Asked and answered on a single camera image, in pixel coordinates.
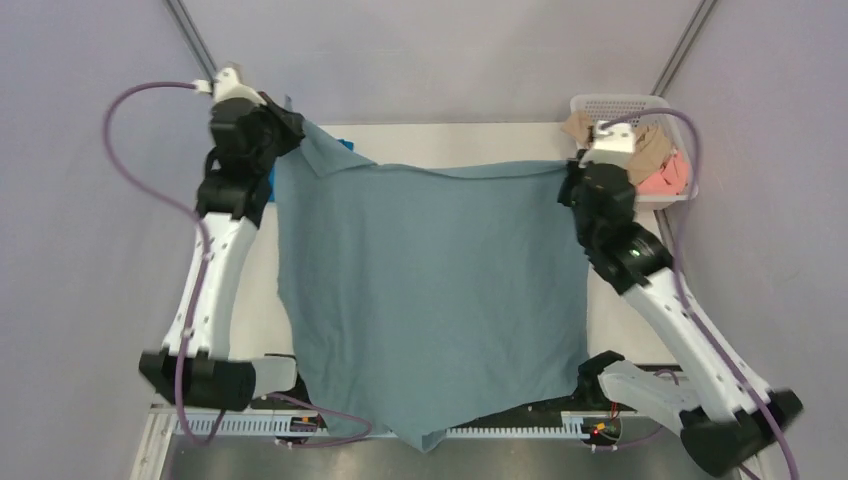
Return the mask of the grey-blue t shirt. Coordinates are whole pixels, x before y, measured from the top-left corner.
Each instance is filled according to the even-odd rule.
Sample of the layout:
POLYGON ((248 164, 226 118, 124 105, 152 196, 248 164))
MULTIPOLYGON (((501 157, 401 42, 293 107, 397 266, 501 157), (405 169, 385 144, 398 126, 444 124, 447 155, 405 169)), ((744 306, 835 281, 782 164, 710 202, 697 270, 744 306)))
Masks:
POLYGON ((310 399, 427 452, 449 428, 572 394, 589 264, 564 161, 379 164, 312 122, 275 165, 278 291, 310 399))

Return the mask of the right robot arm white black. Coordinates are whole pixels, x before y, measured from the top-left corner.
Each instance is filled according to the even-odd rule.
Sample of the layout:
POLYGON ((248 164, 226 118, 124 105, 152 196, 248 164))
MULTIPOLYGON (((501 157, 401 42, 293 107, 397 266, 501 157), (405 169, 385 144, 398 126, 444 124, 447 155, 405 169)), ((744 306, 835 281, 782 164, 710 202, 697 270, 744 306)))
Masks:
POLYGON ((631 407, 676 434, 706 473, 722 477, 772 444, 803 404, 748 367, 698 305, 667 247, 635 219, 635 189, 612 164, 566 163, 558 201, 571 209, 594 271, 652 327, 678 362, 678 386, 607 351, 580 366, 577 392, 591 408, 631 407))

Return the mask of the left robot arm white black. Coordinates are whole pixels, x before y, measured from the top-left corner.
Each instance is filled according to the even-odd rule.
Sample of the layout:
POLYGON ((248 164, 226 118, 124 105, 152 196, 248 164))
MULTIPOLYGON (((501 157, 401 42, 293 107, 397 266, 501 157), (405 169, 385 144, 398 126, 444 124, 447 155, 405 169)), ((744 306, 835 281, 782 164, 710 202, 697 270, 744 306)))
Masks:
POLYGON ((231 326, 243 267, 271 196, 275 161, 303 139, 302 116, 265 98, 217 102, 214 146, 190 214, 196 247, 175 319, 158 350, 145 351, 141 375, 172 405, 243 411, 275 393, 290 408, 307 405, 312 379, 291 354, 231 356, 231 326))

